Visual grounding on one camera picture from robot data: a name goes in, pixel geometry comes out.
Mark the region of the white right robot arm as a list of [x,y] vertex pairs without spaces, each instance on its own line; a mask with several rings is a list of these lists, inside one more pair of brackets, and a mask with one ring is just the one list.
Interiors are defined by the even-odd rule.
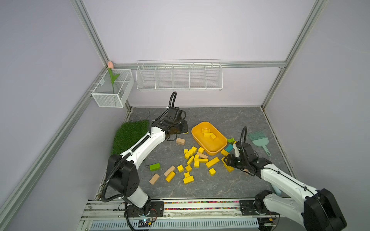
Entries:
[[290,197],[282,198],[269,190],[260,192],[249,206],[257,214],[278,213],[307,231],[341,231],[347,227],[344,215],[329,190],[318,190],[298,181],[271,161],[259,158],[250,144],[234,143],[233,151],[224,158],[224,162],[271,183]]

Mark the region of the yellow plastic tub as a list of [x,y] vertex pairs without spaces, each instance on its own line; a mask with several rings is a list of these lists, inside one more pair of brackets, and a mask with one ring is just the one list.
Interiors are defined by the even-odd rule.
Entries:
[[[208,128],[210,133],[202,133],[202,128]],[[191,134],[195,141],[205,150],[208,155],[214,156],[220,153],[228,145],[226,137],[209,122],[201,122],[192,128]]]

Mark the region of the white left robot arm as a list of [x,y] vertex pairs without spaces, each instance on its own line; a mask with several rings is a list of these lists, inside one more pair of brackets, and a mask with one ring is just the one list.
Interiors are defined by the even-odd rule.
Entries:
[[106,203],[122,198],[134,206],[140,215],[149,214],[151,199],[139,186],[138,169],[160,143],[169,141],[171,135],[188,132],[186,117],[184,110],[168,106],[163,114],[151,122],[148,132],[138,142],[119,156],[112,155],[108,159],[101,201]]

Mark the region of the yellow arch block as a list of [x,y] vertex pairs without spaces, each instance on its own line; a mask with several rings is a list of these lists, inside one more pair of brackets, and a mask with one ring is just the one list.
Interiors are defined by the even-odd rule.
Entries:
[[210,133],[211,130],[208,128],[202,128],[202,133]]

